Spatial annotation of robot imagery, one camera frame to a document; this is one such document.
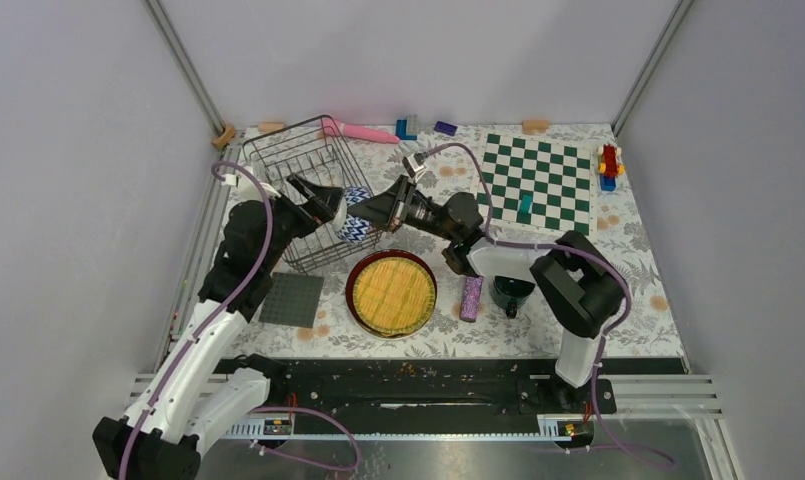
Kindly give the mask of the blue white patterned bowl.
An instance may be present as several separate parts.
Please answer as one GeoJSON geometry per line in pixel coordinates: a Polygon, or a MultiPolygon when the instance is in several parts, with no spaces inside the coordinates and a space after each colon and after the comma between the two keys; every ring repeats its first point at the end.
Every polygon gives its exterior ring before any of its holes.
{"type": "Polygon", "coordinates": [[[352,186],[343,189],[338,212],[332,222],[337,237],[347,243],[360,243],[370,233],[371,225],[367,220],[349,212],[349,208],[371,197],[366,187],[352,186]]]}

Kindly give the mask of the dark green mug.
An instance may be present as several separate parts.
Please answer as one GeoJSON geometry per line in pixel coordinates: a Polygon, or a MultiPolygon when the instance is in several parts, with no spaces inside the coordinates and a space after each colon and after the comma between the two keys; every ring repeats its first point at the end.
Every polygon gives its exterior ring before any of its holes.
{"type": "Polygon", "coordinates": [[[507,318],[514,319],[535,289],[536,285],[531,282],[495,276],[491,283],[490,296],[507,318]]]}

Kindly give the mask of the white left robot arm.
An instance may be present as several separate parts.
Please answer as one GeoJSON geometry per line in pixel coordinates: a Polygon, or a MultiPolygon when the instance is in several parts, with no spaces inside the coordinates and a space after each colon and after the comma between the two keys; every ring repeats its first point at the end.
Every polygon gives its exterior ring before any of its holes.
{"type": "Polygon", "coordinates": [[[109,477],[193,479],[205,454],[239,419],[255,407],[274,411],[287,401],[281,368],[263,357],[200,397],[224,350],[272,289],[272,271],[291,242],[346,216],[342,188],[298,175],[287,181],[302,202],[257,182],[260,197],[231,208],[178,344],[125,413],[95,427],[92,438],[109,477]]]}

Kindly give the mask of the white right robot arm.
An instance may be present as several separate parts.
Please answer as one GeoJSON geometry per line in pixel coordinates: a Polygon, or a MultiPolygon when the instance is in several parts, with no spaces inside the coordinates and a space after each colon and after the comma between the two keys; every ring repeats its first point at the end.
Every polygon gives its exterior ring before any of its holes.
{"type": "Polygon", "coordinates": [[[563,329],[551,386],[553,402],[575,412],[591,398],[588,383],[600,368],[604,339],[631,309],[624,277],[590,240],[570,230],[552,243],[494,240],[469,192],[437,203],[405,176],[386,191],[357,200],[348,215],[385,232],[409,226],[448,242],[449,268],[467,277],[505,277],[532,283],[563,329]]]}

